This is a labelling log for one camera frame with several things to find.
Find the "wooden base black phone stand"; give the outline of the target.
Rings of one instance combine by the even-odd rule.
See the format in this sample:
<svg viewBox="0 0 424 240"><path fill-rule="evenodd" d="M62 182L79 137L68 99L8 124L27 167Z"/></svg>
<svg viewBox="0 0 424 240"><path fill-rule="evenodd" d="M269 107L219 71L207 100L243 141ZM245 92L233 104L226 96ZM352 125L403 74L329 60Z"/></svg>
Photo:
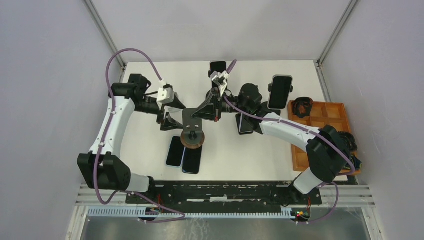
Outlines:
<svg viewBox="0 0 424 240"><path fill-rule="evenodd" d="M195 112L195 108L186 108L182 111L183 131L180 136L181 143L192 150L199 149L205 141L202 119L193 117Z"/></svg>

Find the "white framed small phone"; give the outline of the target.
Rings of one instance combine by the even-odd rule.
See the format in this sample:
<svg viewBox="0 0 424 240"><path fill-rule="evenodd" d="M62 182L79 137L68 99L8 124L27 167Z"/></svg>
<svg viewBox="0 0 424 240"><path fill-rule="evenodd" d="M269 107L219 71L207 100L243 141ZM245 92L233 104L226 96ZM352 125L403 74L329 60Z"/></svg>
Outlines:
<svg viewBox="0 0 424 240"><path fill-rule="evenodd" d="M254 133L254 128L251 125L250 118L242 113L235 115L237 131L239 135L249 135Z"/></svg>

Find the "light blue cased phone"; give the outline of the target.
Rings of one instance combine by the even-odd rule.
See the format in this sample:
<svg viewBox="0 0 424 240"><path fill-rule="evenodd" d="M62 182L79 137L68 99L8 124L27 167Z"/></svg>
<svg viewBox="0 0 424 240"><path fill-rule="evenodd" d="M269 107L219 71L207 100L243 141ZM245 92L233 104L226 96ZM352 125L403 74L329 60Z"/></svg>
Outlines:
<svg viewBox="0 0 424 240"><path fill-rule="evenodd" d="M168 167L179 168L182 166L185 153L185 146L179 136L173 136L169 145L169 150L165 164Z"/></svg>

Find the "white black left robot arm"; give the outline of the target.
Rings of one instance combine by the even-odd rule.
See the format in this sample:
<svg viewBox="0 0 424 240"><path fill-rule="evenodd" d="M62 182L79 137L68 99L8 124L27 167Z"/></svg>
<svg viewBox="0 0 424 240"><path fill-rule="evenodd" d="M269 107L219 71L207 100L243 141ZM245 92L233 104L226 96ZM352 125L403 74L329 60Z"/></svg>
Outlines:
<svg viewBox="0 0 424 240"><path fill-rule="evenodd" d="M142 74L133 73L128 82L109 85L108 105L105 118L88 153L81 153L77 165L90 189L138 192L145 204L153 203L157 190L153 177L134 173L121 159L121 147L131 116L135 112L156 116L162 131L182 129L166 111L167 107L184 110L171 84L162 81L157 96L148 90L152 83Z"/></svg>

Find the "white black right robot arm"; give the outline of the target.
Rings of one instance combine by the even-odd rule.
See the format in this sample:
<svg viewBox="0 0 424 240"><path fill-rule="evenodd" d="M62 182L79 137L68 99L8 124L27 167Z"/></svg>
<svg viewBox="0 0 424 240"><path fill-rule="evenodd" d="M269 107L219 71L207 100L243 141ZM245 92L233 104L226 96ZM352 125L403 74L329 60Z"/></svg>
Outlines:
<svg viewBox="0 0 424 240"><path fill-rule="evenodd" d="M205 140L201 121L218 122L223 113L239 114L240 124L246 124L248 132L281 139L306 153L308 168L295 178L288 191L295 204L306 201L313 189L332 183L346 165L355 171L349 147L333 126L312 127L282 118L263 105L258 86L251 83L244 84L238 96L213 87L200 106L185 114L184 119L194 123L184 126L184 145L199 148Z"/></svg>

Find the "black phone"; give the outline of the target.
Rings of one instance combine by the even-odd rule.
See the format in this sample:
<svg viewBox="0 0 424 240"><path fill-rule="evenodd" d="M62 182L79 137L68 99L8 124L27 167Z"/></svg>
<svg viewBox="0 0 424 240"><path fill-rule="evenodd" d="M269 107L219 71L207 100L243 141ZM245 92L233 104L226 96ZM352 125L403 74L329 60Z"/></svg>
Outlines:
<svg viewBox="0 0 424 240"><path fill-rule="evenodd" d="M203 147L196 149L186 148L182 160L182 172L197 175L200 171Z"/></svg>
<svg viewBox="0 0 424 240"><path fill-rule="evenodd" d="M222 74L228 74L227 62L226 61L211 61L209 63L208 77L213 78L215 76L221 76Z"/></svg>

